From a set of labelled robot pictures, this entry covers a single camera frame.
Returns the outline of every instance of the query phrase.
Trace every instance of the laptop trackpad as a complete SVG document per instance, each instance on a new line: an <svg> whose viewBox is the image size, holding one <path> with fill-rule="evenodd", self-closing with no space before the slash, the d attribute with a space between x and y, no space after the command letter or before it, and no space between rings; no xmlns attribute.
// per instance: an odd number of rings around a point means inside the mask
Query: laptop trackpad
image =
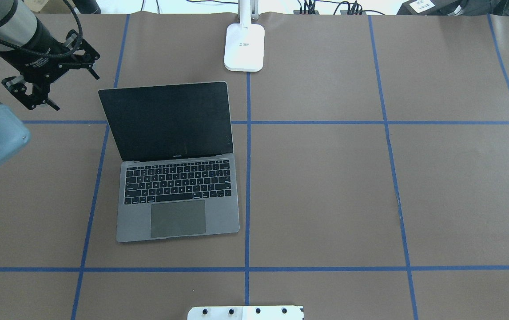
<svg viewBox="0 0 509 320"><path fill-rule="evenodd" d="M151 237L175 237L203 233L205 233L205 202L203 200L151 205Z"/></svg>

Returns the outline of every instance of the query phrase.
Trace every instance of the laptop lid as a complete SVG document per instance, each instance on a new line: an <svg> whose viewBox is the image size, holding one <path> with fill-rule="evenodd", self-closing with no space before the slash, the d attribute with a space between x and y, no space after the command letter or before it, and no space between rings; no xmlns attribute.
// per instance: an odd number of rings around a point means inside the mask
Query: laptop lid
<svg viewBox="0 0 509 320"><path fill-rule="evenodd" d="M173 160L233 152L223 81L99 91L124 161Z"/></svg>

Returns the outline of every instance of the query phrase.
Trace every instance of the white stand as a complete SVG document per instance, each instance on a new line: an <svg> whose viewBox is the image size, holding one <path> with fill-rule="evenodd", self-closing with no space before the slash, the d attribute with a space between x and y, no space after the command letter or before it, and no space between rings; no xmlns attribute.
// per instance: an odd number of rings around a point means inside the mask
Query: white stand
<svg viewBox="0 0 509 320"><path fill-rule="evenodd" d="M225 67L231 71L256 72L264 62L264 28L251 24L250 0L239 0L240 24L227 27Z"/></svg>
<svg viewBox="0 0 509 320"><path fill-rule="evenodd" d="M301 306L194 307L187 320L304 320Z"/></svg>

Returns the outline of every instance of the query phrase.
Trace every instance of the space bar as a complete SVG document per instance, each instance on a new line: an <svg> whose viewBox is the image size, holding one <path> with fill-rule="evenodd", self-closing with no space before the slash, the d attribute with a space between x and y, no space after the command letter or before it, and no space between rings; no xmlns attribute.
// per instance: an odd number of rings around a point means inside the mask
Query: space bar
<svg viewBox="0 0 509 320"><path fill-rule="evenodd" d="M167 194L155 196L156 202L193 199L193 194Z"/></svg>

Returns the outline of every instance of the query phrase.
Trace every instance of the open laptop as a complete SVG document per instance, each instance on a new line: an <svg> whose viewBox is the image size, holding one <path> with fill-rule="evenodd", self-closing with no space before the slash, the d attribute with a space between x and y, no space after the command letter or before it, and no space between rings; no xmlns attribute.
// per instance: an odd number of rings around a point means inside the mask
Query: open laptop
<svg viewBox="0 0 509 320"><path fill-rule="evenodd" d="M118 242L239 231L225 82L99 91L123 160Z"/></svg>

